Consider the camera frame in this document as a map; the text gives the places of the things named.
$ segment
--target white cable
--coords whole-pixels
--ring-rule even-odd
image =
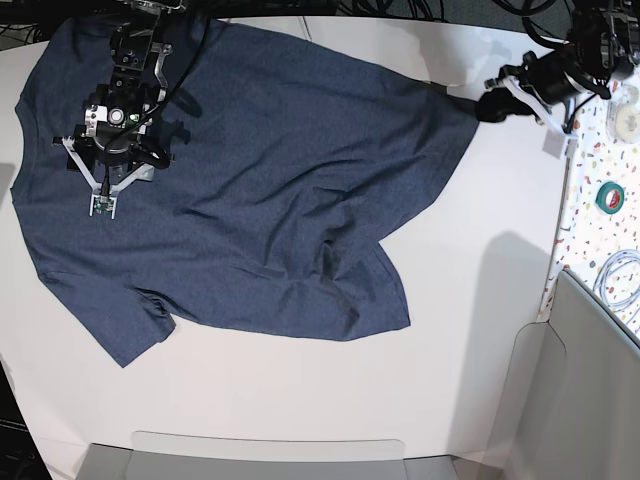
[[[611,255],[604,265],[602,266],[602,270],[598,274],[598,278],[596,278],[595,283],[593,284],[593,291],[602,299],[604,304],[611,309],[613,313],[618,313],[624,311],[635,304],[638,299],[640,299],[640,285],[638,288],[627,298],[624,300],[620,300],[618,302],[610,301],[607,297],[607,283],[609,279],[621,268],[626,267],[631,263],[640,264],[640,252],[637,250],[621,250],[618,253]],[[628,326],[633,319],[637,315],[640,308],[636,310],[636,312],[631,316],[631,318],[626,322]],[[640,327],[635,331],[637,334],[640,332]]]

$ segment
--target patterned tablecloth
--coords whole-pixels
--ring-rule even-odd
[[[640,87],[640,72],[625,85]],[[613,83],[612,91],[622,86]],[[568,162],[562,211],[551,265],[538,315],[549,319],[556,278],[570,268],[593,289],[607,259],[621,250],[638,250],[640,236],[640,145],[614,141],[607,134],[608,102],[595,98],[576,115],[574,131],[578,147]],[[596,205],[596,195],[607,182],[624,189],[625,203],[618,213],[608,215]],[[640,286],[640,264],[633,262],[615,272],[605,283],[610,302],[619,302]],[[614,310],[632,332],[640,336],[640,301]]]

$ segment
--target white tabletop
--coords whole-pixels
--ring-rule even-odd
[[[450,92],[470,98],[501,65],[541,53],[521,34],[436,23],[243,23],[457,86]],[[44,48],[0,53],[0,163],[15,166],[13,175],[22,156],[13,107]],[[126,369],[38,281],[10,194],[0,192],[0,355],[54,477],[75,477],[89,443],[131,447],[137,430],[399,439],[406,457],[483,450],[515,335],[536,318],[553,246],[565,164],[542,152],[544,135],[532,118],[481,125],[436,203],[382,242],[405,286],[410,328],[335,343],[176,319],[169,339]]]

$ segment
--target navy blue t-shirt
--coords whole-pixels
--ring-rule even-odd
[[[16,107],[25,149],[12,193],[40,279],[120,365],[167,338],[171,314],[326,340],[409,326],[378,242],[452,175],[477,127],[459,102],[304,40],[213,22],[150,130],[176,162],[125,190],[115,220],[89,217],[90,188],[51,138],[72,134],[108,82],[112,30],[68,22],[50,42]],[[166,32],[172,85],[202,31],[184,20]]]

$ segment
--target green tape roll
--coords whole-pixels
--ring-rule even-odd
[[[624,190],[614,182],[605,183],[596,196],[596,204],[604,213],[613,215],[624,204]]]

